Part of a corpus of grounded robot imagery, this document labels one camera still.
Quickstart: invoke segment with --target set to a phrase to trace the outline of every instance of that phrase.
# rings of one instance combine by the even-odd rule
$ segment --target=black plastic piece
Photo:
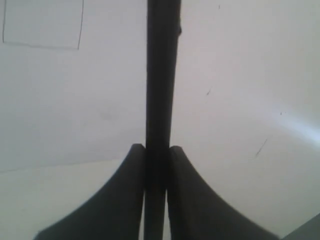
[[[220,198],[181,147],[170,149],[168,210],[171,240],[278,240]]]
[[[147,2],[144,239],[162,240],[181,0]]]
[[[145,148],[132,145],[110,180],[83,206],[36,240],[138,240],[145,185]]]

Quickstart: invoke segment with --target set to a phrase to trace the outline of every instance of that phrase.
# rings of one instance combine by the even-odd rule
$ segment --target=white surface
[[[0,170],[120,159],[143,143],[146,3],[85,6],[79,52],[0,46]],[[183,0],[181,19],[171,143],[283,237],[320,212],[320,1]],[[26,239],[68,214],[112,163],[82,165],[101,178],[78,193],[56,183],[82,178],[77,165],[48,168],[47,181],[46,168],[1,174],[0,238]],[[61,191],[60,206],[44,188]],[[23,206],[31,218],[14,210]]]
[[[121,160],[144,142],[146,12],[87,1],[79,51],[0,44],[0,172]]]
[[[83,0],[6,0],[4,41],[77,49]]]

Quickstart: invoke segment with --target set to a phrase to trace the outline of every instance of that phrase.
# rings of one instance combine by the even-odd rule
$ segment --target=drawn rectangle
[[[83,7],[84,0],[6,0],[3,43],[77,50]]]

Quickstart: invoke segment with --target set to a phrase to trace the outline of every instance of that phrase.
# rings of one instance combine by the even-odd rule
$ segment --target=black vertical rod
[[[147,1],[144,240],[162,240],[181,0]]]

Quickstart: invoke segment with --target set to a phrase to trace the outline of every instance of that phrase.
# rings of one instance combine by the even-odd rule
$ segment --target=white wall
[[[183,0],[181,19],[171,143],[283,237],[320,212],[320,2]],[[0,63],[0,171],[21,169],[0,174],[0,239],[19,240],[144,142],[146,3],[86,2],[79,51],[2,44]]]

